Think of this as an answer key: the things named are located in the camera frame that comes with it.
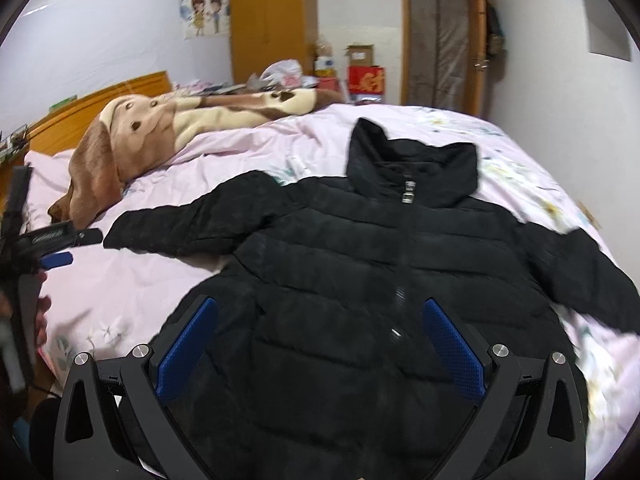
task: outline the hand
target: hand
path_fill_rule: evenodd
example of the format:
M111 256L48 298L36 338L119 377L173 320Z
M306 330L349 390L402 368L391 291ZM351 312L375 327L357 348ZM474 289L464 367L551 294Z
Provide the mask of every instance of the hand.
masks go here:
M47 280L47 273L44 270L41 270L38 273L38 279L41 283L44 283ZM47 342L47 318L44 316L46 311L51 308L51 298L49 296L45 296L44 298L40 298L38 300L38 306L36 310L36 317L33 323L34 326L34 340L36 346L40 347ZM0 292L0 316L1 317L11 317L12 310L11 304L7 300L6 296L3 292Z

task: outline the zipper pull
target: zipper pull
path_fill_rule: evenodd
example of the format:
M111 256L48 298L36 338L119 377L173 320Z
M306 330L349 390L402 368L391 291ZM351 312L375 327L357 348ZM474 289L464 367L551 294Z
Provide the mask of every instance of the zipper pull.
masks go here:
M403 204L414 203L414 197L415 197L414 190L415 190L415 182L413 180L407 180L404 183L404 194L402 195Z

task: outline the doorway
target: doorway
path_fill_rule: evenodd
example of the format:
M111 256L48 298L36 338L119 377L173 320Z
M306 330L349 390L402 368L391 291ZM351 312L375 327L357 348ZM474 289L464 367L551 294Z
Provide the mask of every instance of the doorway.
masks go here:
M403 0L402 104L479 116L486 0Z

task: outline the cartoon boy sticker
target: cartoon boy sticker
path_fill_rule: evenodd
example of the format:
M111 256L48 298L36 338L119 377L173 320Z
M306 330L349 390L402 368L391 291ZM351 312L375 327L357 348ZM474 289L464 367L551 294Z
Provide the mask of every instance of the cartoon boy sticker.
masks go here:
M213 25L216 34L220 32L220 10L222 10L222 0L211 0L211 8L213 9Z
M196 36L204 36L204 0L191 0L193 7L193 21L191 25L196 29Z

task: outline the headboard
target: headboard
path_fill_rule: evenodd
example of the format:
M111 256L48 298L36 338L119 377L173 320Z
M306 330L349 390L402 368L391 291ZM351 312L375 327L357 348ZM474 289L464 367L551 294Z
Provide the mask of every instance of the headboard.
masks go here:
M29 150L55 155L75 148L89 124L112 99L126 94L142 94L155 97L170 92L171 83L166 72L156 72L123 81L103 90L98 90L81 99L53 111L30 126L29 144L14 159L0 168L0 212L4 210L6 192L14 166L24 164L24 155Z

